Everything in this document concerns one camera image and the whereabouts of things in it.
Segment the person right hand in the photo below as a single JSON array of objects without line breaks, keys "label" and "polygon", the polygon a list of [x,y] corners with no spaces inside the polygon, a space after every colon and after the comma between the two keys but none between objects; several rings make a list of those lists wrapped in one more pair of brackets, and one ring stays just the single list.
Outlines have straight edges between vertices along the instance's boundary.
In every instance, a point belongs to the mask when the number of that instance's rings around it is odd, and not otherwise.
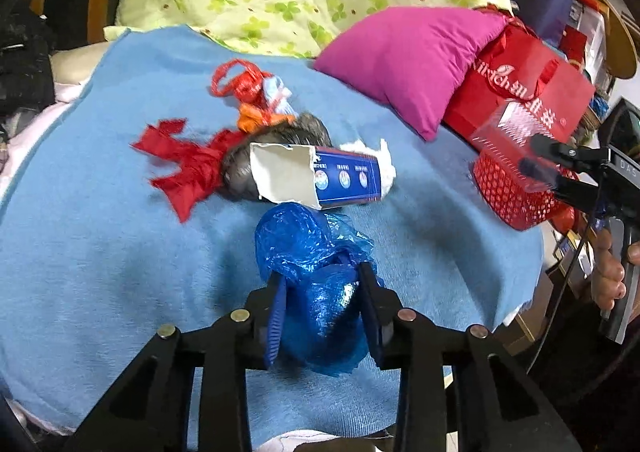
[{"label": "person right hand", "polygon": [[617,300],[627,296],[626,272],[612,254],[612,235],[603,229],[596,239],[596,266],[591,273],[591,297],[601,310],[610,311]]}]

